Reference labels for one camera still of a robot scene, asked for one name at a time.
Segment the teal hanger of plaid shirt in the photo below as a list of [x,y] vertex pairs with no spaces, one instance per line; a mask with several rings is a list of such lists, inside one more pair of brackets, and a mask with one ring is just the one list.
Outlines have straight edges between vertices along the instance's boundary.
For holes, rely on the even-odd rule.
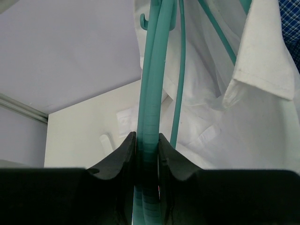
[[136,137],[137,182],[134,189],[132,220],[134,225],[162,223],[158,189],[158,142],[161,98],[169,32],[180,12],[180,71],[173,116],[171,145],[176,146],[186,64],[186,28],[182,0],[152,0],[149,18],[140,16],[147,31],[142,69]]

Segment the teal hanger of white shirt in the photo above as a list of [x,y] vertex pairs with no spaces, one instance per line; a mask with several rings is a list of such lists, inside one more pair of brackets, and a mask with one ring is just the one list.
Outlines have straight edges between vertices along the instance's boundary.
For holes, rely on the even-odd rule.
[[200,0],[198,2],[218,34],[231,62],[235,64],[243,27],[252,1]]

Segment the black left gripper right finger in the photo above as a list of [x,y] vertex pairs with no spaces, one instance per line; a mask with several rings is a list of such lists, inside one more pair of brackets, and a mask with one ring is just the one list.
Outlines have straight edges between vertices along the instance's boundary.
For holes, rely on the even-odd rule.
[[200,167],[180,154],[159,134],[158,170],[164,225],[203,225]]

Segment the white shirt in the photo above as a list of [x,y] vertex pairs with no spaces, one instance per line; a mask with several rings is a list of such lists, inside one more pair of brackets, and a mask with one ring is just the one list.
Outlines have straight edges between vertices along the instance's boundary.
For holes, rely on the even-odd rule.
[[278,0],[251,0],[233,64],[198,0],[184,2],[177,150],[204,169],[300,170],[300,53]]

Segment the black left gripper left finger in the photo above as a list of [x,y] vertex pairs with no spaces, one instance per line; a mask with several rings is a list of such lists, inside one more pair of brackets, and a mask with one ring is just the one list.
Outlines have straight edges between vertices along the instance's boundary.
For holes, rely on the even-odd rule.
[[97,225],[130,225],[135,182],[136,132],[130,132],[122,144],[88,169],[95,184],[88,188],[92,196],[89,216]]

